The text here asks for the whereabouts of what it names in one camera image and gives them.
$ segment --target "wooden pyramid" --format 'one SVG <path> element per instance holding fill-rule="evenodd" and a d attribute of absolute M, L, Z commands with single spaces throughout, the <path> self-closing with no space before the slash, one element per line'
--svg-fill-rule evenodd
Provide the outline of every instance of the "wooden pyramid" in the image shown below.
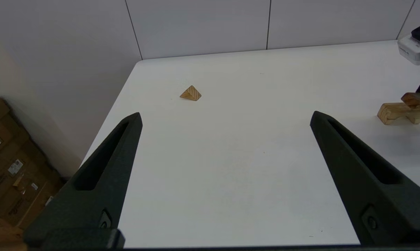
<path fill-rule="evenodd" d="M 202 95 L 200 95 L 200 93 L 196 90 L 196 88 L 194 88 L 194 86 L 190 86 L 188 87 L 188 89 L 185 90 L 185 92 L 183 92 L 181 98 L 197 101 L 201 96 Z"/>

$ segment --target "white tabletop surface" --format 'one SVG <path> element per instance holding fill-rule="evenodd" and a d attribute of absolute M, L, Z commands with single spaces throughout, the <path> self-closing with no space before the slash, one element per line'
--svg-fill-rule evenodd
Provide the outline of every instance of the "white tabletop surface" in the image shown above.
<path fill-rule="evenodd" d="M 309 122 L 350 129 L 420 186 L 420 125 L 382 105 L 420 84 L 396 41 L 144 60 L 87 157 L 125 116 L 143 130 L 125 247 L 358 243 Z M 198 101 L 179 98 L 194 85 Z"/>

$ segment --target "wooden block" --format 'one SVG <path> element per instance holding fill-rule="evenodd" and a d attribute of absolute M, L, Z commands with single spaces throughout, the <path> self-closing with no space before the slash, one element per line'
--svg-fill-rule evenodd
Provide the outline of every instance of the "wooden block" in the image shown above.
<path fill-rule="evenodd" d="M 406 116 L 413 124 L 419 124 L 420 108 L 410 109 L 405 103 L 384 103 L 377 116 L 384 124 L 391 124 L 402 116 Z"/>
<path fill-rule="evenodd" d="M 402 96 L 401 100 L 411 109 L 420 109 L 420 93 L 407 92 Z"/>
<path fill-rule="evenodd" d="M 196 88 L 194 88 L 194 86 L 190 86 L 185 92 L 183 92 L 181 98 L 197 101 L 201 96 L 202 95 L 200 95 L 200 93 L 196 90 Z"/>

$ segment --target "white device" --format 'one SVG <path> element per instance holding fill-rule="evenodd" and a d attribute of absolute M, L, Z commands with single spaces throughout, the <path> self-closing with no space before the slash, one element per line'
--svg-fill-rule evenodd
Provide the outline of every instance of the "white device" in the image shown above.
<path fill-rule="evenodd" d="M 397 41 L 399 53 L 415 65 L 420 65 L 420 41 L 408 35 Z"/>

